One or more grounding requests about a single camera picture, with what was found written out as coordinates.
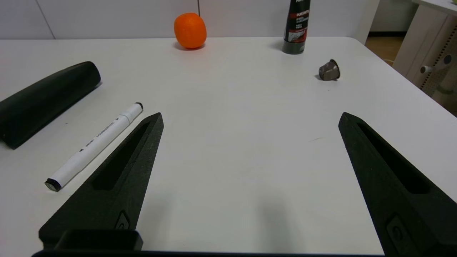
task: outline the white table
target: white table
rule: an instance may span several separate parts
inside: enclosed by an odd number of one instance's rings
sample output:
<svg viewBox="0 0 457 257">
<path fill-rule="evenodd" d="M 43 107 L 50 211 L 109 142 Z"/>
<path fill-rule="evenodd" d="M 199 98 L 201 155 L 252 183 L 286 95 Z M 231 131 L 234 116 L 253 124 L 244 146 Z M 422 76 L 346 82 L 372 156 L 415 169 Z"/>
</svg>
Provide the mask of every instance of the white table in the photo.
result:
<svg viewBox="0 0 457 257">
<path fill-rule="evenodd" d="M 91 60 L 103 84 L 16 150 L 0 148 L 0 256 L 42 249 L 38 230 L 141 119 L 165 129 L 137 230 L 144 250 L 382 254 L 338 121 L 364 119 L 457 199 L 457 120 L 355 39 L 0 41 L 0 100 Z M 335 59 L 338 81 L 316 78 Z M 44 186 L 133 102 L 144 112 L 62 191 Z"/>
<path fill-rule="evenodd" d="M 457 16 L 457 5 L 452 0 L 413 0 L 413 2 Z"/>
</svg>

